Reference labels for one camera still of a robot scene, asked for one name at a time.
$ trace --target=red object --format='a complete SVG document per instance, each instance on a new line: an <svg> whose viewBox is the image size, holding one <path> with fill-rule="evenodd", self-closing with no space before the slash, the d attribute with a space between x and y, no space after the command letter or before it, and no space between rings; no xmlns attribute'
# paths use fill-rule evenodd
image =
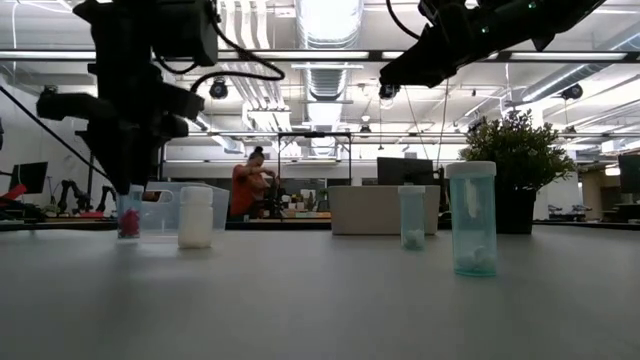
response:
<svg viewBox="0 0 640 360"><path fill-rule="evenodd" d="M22 194L24 194L26 192L27 192L27 187L22 185L22 184L20 184L20 185L14 187L13 189L9 190L8 193L2 195L1 197L3 199L15 200L20 195L22 195ZM7 204L0 202L0 207L2 207L2 206L7 206Z"/></svg>
<svg viewBox="0 0 640 360"><path fill-rule="evenodd" d="M136 236L140 234L140 215L136 210L127 210L118 222L120 236Z"/></svg>

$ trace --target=woman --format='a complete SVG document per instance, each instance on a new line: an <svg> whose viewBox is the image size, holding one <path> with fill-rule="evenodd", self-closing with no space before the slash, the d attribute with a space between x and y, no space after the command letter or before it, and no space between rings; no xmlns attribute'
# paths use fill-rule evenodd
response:
<svg viewBox="0 0 640 360"><path fill-rule="evenodd" d="M264 192L269 188L262 174L275 178L272 170L262 167L264 154L261 146L249 155L246 165L236 165L233 168L231 185L231 209L232 217L244 217L249 215L255 218L259 209L258 201L264 199Z"/></svg>

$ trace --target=clear plastic vial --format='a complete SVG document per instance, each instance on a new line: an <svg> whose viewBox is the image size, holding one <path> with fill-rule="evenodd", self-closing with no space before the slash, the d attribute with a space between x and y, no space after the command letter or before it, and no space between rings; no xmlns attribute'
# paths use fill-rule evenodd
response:
<svg viewBox="0 0 640 360"><path fill-rule="evenodd" d="M400 237L407 250L423 250L424 239L424 186L400 186Z"/></svg>
<svg viewBox="0 0 640 360"><path fill-rule="evenodd" d="M128 194L118 194L116 199L116 207L118 210L118 239L137 239L140 237L140 214L142 210L143 192L143 186L131 185Z"/></svg>
<svg viewBox="0 0 640 360"><path fill-rule="evenodd" d="M446 168L450 179L453 267L460 275L496 275L496 164L470 161Z"/></svg>
<svg viewBox="0 0 640 360"><path fill-rule="evenodd" d="M213 241L213 190L189 186L180 191L178 246L183 249L211 247Z"/></svg>

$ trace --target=computer monitor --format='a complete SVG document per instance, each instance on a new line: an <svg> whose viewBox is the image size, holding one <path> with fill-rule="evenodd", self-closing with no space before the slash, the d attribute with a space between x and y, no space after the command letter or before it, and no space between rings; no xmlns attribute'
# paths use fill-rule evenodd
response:
<svg viewBox="0 0 640 360"><path fill-rule="evenodd" d="M378 158L378 185L433 185L431 160Z"/></svg>
<svg viewBox="0 0 640 360"><path fill-rule="evenodd" d="M25 194L41 194L47 177L47 167L46 162L14 165L9 190L22 184L27 188Z"/></svg>
<svg viewBox="0 0 640 360"><path fill-rule="evenodd" d="M620 190L623 194L640 193L640 155L618 156Z"/></svg>

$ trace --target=black pot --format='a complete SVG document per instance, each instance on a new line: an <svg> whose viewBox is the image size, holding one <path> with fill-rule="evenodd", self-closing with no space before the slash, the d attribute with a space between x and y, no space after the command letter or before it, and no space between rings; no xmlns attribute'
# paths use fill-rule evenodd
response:
<svg viewBox="0 0 640 360"><path fill-rule="evenodd" d="M496 187L496 231L498 234L531 234L535 190L505 190Z"/></svg>

